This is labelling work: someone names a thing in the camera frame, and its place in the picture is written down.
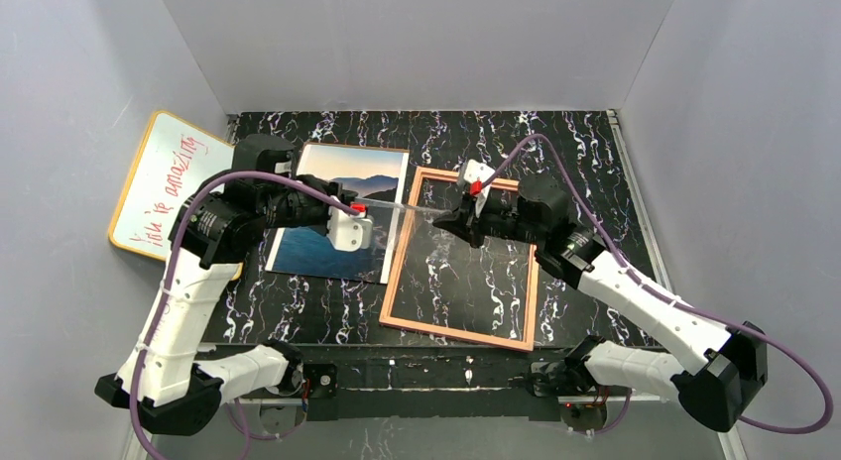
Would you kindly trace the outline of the pink wooden picture frame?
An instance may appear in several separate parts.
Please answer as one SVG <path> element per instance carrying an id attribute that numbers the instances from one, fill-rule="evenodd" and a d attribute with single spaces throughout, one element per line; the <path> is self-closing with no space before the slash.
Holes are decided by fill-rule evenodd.
<path id="1" fill-rule="evenodd" d="M 532 351 L 539 281 L 534 247 L 489 239 L 473 249 L 431 221 L 413 211 L 405 215 L 381 323 L 442 343 Z"/>

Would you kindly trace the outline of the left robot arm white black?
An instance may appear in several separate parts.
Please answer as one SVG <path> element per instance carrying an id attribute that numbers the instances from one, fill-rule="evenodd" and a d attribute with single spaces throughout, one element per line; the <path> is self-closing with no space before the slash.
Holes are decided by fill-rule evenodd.
<path id="1" fill-rule="evenodd" d="M 225 404 L 262 389 L 304 396 L 300 351 L 268 341 L 225 358 L 198 360 L 209 318 L 248 254 L 270 229 L 312 228 L 337 250 L 370 243 L 372 226 L 354 191 L 296 171 L 297 149 L 253 134 L 231 166 L 181 205 L 152 310 L 127 361 L 101 377 L 99 398 L 129 411 L 139 433 L 191 436 Z"/>

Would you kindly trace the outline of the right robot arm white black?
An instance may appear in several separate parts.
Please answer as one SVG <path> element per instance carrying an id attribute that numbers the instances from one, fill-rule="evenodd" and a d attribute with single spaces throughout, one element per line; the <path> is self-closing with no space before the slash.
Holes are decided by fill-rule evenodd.
<path id="1" fill-rule="evenodd" d="M 703 426 L 730 430 L 767 380 L 767 346 L 742 328 L 727 328 L 664 302 L 648 278 L 635 282 L 594 230 L 570 218 L 570 196 L 551 176 L 520 182 L 508 202 L 466 185 L 459 204 L 434 227 L 483 246 L 486 238 L 527 243 L 540 268 L 619 311 L 662 347 L 629 348 L 589 335 L 559 362 L 524 376 L 536 396 L 624 387 L 678 402 Z"/>

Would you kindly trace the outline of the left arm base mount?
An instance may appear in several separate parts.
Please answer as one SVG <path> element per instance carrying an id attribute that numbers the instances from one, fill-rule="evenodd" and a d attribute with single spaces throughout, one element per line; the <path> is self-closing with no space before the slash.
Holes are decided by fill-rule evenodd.
<path id="1" fill-rule="evenodd" d="M 338 367 L 334 363 L 304 363 L 287 367 L 279 385 L 253 391 L 243 403 L 293 404 L 333 399 L 337 394 Z"/>

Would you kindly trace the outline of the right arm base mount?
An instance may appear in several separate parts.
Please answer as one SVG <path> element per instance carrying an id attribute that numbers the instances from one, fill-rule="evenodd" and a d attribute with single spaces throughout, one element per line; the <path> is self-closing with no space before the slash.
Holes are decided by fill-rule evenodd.
<path id="1" fill-rule="evenodd" d="M 508 380 L 508 386 L 521 388 L 536 398 L 574 398 L 561 401 L 561 419 L 567 423 L 605 424 L 611 387 L 597 384 L 581 362 L 568 366 L 565 361 L 534 362 Z"/>

